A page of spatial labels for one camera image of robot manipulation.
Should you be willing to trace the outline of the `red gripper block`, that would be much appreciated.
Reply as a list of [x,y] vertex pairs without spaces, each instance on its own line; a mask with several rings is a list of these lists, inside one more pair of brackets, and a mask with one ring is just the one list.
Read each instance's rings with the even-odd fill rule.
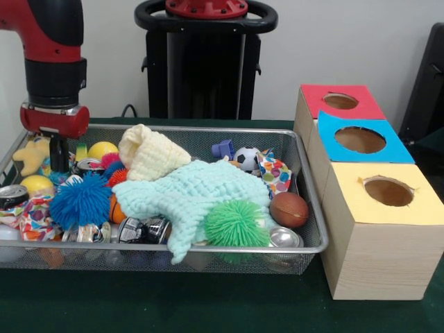
[[[34,133],[56,134],[61,137],[78,139],[84,135],[89,125],[89,110],[86,106],[72,108],[39,108],[30,103],[22,103],[20,120],[28,131]],[[49,142],[51,170],[67,173],[69,171],[69,149],[67,139],[52,136]],[[58,161],[58,142],[60,143],[60,163]]]

